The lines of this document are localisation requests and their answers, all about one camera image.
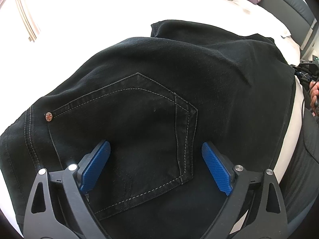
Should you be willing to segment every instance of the metal pin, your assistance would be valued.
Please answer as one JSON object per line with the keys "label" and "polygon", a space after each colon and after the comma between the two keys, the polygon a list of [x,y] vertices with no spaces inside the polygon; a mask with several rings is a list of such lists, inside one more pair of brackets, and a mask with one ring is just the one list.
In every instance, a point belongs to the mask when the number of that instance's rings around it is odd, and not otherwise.
{"label": "metal pin", "polygon": [[70,164],[69,167],[68,167],[68,169],[69,169],[70,171],[75,171],[75,170],[77,169],[77,167],[78,167],[77,164]]}
{"label": "metal pin", "polygon": [[43,169],[40,169],[38,173],[39,173],[39,175],[43,175],[46,172],[47,172],[47,170],[43,168]]}
{"label": "metal pin", "polygon": [[239,164],[235,166],[235,170],[238,171],[238,172],[241,172],[243,169],[244,168],[241,165],[239,165]]}
{"label": "metal pin", "polygon": [[271,169],[267,169],[267,170],[266,170],[266,173],[267,173],[268,175],[273,175],[273,174],[274,174],[273,170],[271,170]]}

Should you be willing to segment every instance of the hand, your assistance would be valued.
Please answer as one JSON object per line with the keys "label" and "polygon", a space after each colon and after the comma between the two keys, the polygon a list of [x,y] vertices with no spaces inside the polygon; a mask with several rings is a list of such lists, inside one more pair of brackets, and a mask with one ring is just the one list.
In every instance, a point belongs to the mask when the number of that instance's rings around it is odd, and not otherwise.
{"label": "hand", "polygon": [[315,82],[310,82],[310,98],[311,98],[311,102],[310,102],[310,106],[312,108],[312,110],[314,112],[316,112],[316,106],[315,106],[315,102],[317,100],[317,96],[319,95],[319,82],[316,83]]}

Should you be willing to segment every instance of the black plastic bracket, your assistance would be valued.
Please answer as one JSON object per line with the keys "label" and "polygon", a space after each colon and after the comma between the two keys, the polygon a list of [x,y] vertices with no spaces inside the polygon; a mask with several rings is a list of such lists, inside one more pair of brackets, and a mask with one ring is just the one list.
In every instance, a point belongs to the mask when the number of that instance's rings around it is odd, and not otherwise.
{"label": "black plastic bracket", "polygon": [[[286,239],[287,214],[279,184],[272,170],[264,173],[247,171],[240,166],[224,165],[229,173],[235,173],[235,184],[227,197],[219,214],[206,231],[203,239]],[[244,204],[248,190],[254,190],[254,197],[243,227],[238,232],[229,235],[236,223]]]}
{"label": "black plastic bracket", "polygon": [[[85,159],[90,156],[90,161],[82,161],[82,170],[90,166],[93,168],[87,172],[88,187],[95,185],[98,172],[103,169],[108,159],[110,150],[108,147],[109,143],[102,141],[98,144],[98,148],[93,150],[92,155],[85,156]],[[72,164],[63,171],[48,173],[46,169],[41,169],[38,172],[25,213],[23,229],[25,239],[111,239],[95,218],[84,194],[79,190],[77,175],[79,169],[78,165]],[[58,190],[63,191],[61,199]],[[62,199],[65,199],[63,205],[71,216],[72,228],[76,229],[71,229],[68,225],[65,211],[62,209]],[[66,225],[59,222],[57,216],[63,216]]]}

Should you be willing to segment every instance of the cable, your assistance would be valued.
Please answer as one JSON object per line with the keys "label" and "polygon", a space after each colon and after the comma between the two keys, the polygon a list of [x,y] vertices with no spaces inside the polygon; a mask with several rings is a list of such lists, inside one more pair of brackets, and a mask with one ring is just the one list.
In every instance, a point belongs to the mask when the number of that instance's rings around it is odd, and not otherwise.
{"label": "cable", "polygon": [[[319,81],[319,76],[317,78],[317,80],[315,81],[315,84],[313,85],[313,87],[318,83]],[[309,88],[309,90],[307,91],[307,94],[309,94],[310,96],[310,91],[311,91],[311,88]],[[307,146],[306,146],[306,143],[305,143],[305,136],[304,136],[304,129],[303,129],[303,108],[304,108],[304,103],[305,103],[305,97],[303,98],[303,101],[302,101],[302,105],[301,105],[301,130],[302,130],[302,141],[303,141],[303,144],[305,145],[305,148],[307,150],[307,152],[309,153],[309,155],[317,162],[317,164],[319,164],[319,161],[317,159],[315,159],[315,157],[309,152]]]}
{"label": "cable", "polygon": [[307,78],[307,76],[303,72],[300,72],[300,74],[302,74],[305,78]]}

